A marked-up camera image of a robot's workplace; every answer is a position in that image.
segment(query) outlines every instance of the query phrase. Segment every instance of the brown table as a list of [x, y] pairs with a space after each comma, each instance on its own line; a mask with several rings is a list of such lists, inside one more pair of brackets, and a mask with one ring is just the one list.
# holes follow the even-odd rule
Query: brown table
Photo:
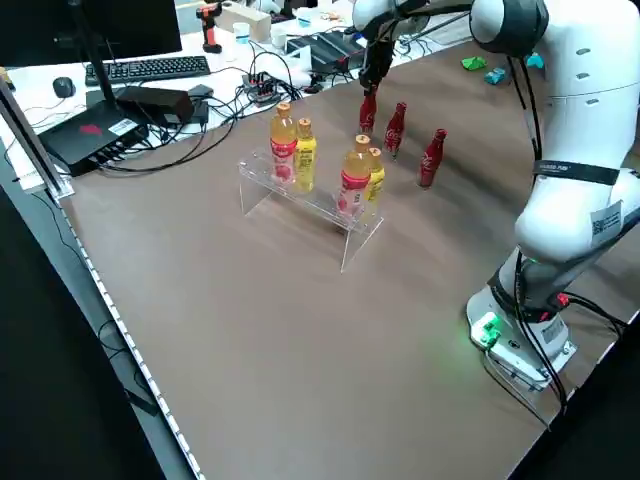
[[[484, 372], [463, 314], [513, 248], [532, 163], [515, 93], [460, 66], [478, 53], [449, 49], [385, 80], [374, 141], [398, 101], [406, 137], [386, 161], [386, 221], [344, 274], [330, 224], [277, 199], [241, 213], [236, 165], [266, 146], [273, 112], [180, 168], [75, 181], [64, 207], [208, 478], [496, 479], [541, 433]], [[294, 105], [313, 121], [320, 184], [338, 185], [361, 99], [354, 82]], [[437, 127], [446, 157], [424, 191], [416, 170]], [[574, 286], [623, 318], [637, 308], [638, 233]], [[613, 337], [583, 311], [566, 320], [569, 390]], [[550, 392], [537, 402], [556, 411]]]

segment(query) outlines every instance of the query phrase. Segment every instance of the keyboard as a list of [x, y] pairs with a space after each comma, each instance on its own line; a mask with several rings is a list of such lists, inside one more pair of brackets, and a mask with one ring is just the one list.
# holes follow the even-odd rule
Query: keyboard
[[[203, 56], [109, 62], [104, 64], [104, 68], [111, 84], [202, 77], [211, 73]], [[88, 87], [98, 85], [93, 65], [86, 67], [85, 84]]]

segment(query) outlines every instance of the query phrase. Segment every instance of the monitor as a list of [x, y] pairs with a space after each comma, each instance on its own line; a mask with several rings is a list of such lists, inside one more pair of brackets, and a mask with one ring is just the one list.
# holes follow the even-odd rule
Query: monitor
[[[173, 0], [83, 0], [103, 60], [182, 50]], [[88, 61], [69, 0], [2, 0], [0, 65]]]

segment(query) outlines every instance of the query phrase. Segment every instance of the black box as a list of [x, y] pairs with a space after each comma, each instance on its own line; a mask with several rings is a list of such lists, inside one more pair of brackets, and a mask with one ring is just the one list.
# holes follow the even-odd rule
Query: black box
[[118, 94], [117, 102], [141, 121], [162, 127], [187, 123], [193, 115], [191, 99], [182, 90], [131, 86]]

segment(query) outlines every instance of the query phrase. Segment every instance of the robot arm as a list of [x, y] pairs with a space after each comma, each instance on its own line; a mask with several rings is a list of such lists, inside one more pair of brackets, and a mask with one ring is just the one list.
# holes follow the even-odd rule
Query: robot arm
[[429, 17], [471, 9], [472, 0], [357, 0], [353, 25], [367, 40], [360, 69], [366, 92], [377, 87], [389, 72], [395, 40], [422, 31]]
[[[439, 5], [358, 0], [354, 24], [372, 51], [390, 57], [394, 39], [400, 31], [410, 33], [406, 29], [412, 24], [395, 27], [432, 15]], [[454, 5], [457, 11], [463, 7], [462, 2]], [[486, 51], [522, 58], [535, 48], [547, 66], [549, 96], [538, 100], [544, 110], [544, 150], [534, 164], [536, 181], [515, 233], [524, 256], [525, 321], [560, 370], [572, 354], [559, 315], [566, 306], [558, 302], [561, 292], [640, 220], [640, 175], [620, 168], [635, 140], [640, 17], [628, 0], [606, 5], [600, 0], [474, 0], [470, 28]], [[367, 55], [361, 83], [377, 85], [387, 63], [387, 57]], [[539, 354], [525, 345], [516, 321], [517, 257], [518, 249], [467, 304], [471, 337], [487, 348], [482, 325], [487, 318], [503, 319], [502, 338], [492, 355], [532, 384], [544, 386], [548, 378]]]

